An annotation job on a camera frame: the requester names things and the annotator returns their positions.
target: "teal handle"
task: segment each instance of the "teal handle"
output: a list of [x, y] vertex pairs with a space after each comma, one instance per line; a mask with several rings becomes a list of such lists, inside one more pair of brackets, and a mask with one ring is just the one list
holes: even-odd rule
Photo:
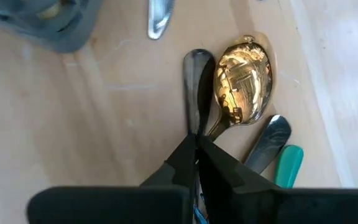
[[285, 146], [278, 158], [274, 183], [282, 188], [292, 188], [301, 167], [303, 150], [299, 146]]

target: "light wood table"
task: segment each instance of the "light wood table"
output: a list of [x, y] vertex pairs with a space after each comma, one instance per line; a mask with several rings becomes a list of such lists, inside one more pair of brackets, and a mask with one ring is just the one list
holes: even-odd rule
[[[0, 31], [0, 223], [24, 223], [28, 199], [50, 186], [145, 180], [185, 137], [185, 54], [219, 58], [254, 30], [278, 60], [269, 113], [288, 118], [289, 143], [305, 150], [295, 185], [358, 187], [358, 1], [181, 0], [154, 41], [147, 1], [105, 0], [75, 54]], [[216, 144], [242, 159], [262, 125]]]

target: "spoon bowl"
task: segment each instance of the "spoon bowl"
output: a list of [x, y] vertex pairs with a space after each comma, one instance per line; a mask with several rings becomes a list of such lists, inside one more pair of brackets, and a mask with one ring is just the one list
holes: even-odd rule
[[227, 48], [214, 73], [220, 113], [208, 136], [215, 140], [230, 127], [257, 122], [270, 103], [273, 84], [269, 57], [254, 36]]

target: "gray plastic object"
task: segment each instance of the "gray plastic object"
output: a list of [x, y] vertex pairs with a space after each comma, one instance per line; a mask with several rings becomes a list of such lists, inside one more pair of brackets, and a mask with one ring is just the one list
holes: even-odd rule
[[101, 2], [0, 0], [0, 29], [58, 53], [74, 52], [89, 39]]

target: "wood grain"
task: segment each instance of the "wood grain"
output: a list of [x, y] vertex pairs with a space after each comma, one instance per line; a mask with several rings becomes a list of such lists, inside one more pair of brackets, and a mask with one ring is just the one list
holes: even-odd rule
[[[24, 223], [50, 186], [141, 183], [185, 136], [183, 57], [218, 58], [255, 30], [277, 55], [269, 114], [305, 150], [295, 185], [358, 187], [358, 1], [176, 1], [158, 41], [146, 18], [147, 1], [105, 1], [88, 43], [66, 55], [0, 31], [0, 223]], [[216, 144], [243, 159], [262, 126]]]

